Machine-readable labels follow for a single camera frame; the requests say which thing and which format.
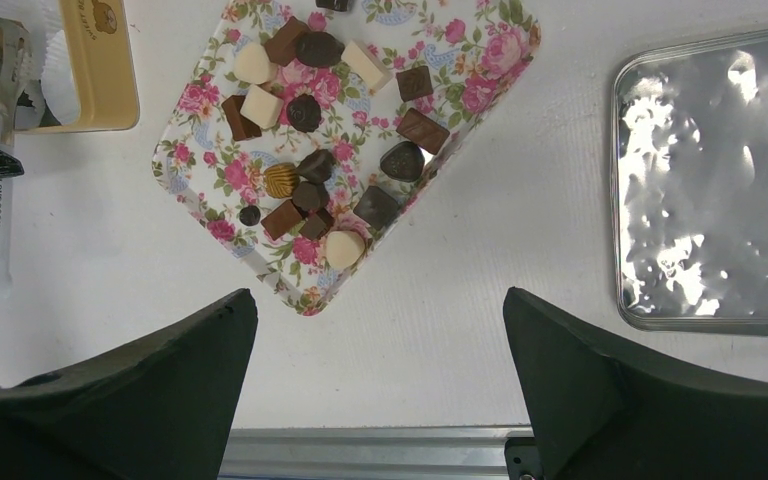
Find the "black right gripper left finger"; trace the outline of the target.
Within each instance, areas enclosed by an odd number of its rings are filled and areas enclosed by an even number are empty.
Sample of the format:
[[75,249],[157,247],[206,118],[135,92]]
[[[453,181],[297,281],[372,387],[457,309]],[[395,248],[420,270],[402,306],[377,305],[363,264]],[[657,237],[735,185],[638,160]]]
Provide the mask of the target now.
[[258,310],[237,290],[108,352],[0,387],[0,479],[214,479]]

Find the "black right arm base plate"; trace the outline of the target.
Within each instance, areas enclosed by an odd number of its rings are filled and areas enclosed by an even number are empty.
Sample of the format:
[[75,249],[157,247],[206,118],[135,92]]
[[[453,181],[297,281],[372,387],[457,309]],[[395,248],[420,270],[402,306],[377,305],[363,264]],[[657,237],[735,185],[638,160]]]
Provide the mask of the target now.
[[504,459],[510,480],[542,480],[544,471],[533,437],[509,438],[504,446]]

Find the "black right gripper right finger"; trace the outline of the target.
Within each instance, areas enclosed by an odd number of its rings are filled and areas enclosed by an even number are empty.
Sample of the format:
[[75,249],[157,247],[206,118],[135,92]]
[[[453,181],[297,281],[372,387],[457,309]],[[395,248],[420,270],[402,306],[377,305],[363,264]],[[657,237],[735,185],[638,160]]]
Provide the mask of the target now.
[[768,383],[688,363],[520,288],[503,304],[543,479],[768,479]]

